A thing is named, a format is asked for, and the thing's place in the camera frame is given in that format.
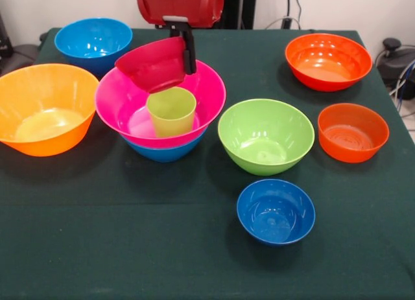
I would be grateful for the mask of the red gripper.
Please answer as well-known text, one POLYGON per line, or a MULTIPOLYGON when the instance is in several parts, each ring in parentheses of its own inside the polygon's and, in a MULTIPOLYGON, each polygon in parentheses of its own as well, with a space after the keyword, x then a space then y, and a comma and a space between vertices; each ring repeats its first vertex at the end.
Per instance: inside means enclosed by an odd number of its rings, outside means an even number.
MULTIPOLYGON (((137 0, 142 17, 150 24, 188 23, 192 28, 211 28, 220 20, 224 0, 137 0)), ((169 29, 169 37, 185 42, 184 67, 187 75, 196 73, 195 41, 192 29, 169 29)))

